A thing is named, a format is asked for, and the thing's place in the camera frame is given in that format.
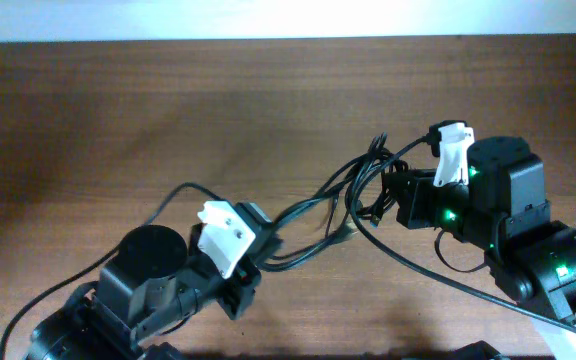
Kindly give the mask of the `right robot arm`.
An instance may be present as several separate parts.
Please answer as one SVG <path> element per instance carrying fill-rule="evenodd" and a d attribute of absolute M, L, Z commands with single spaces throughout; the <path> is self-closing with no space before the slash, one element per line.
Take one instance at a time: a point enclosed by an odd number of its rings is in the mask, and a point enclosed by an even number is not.
<path fill-rule="evenodd" d="M 481 249 L 505 306 L 533 318 L 556 358 L 576 359 L 576 228 L 552 219 L 541 158 L 520 137 L 433 151 L 437 169 L 383 177 L 398 222 Z"/>

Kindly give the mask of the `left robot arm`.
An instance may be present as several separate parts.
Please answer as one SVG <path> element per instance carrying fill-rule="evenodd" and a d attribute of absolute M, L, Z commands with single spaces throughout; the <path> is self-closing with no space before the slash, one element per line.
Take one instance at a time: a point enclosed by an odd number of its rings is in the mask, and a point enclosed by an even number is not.
<path fill-rule="evenodd" d="M 229 319 L 241 318 L 261 282 L 260 263 L 282 241 L 271 236 L 255 242 L 223 278 L 199 249 L 206 229 L 194 225 L 188 239 L 162 225 L 130 231 L 98 280 L 80 285 L 33 330 L 26 358 L 179 359 L 181 352 L 168 343 L 142 344 L 183 326 L 212 303 Z"/>

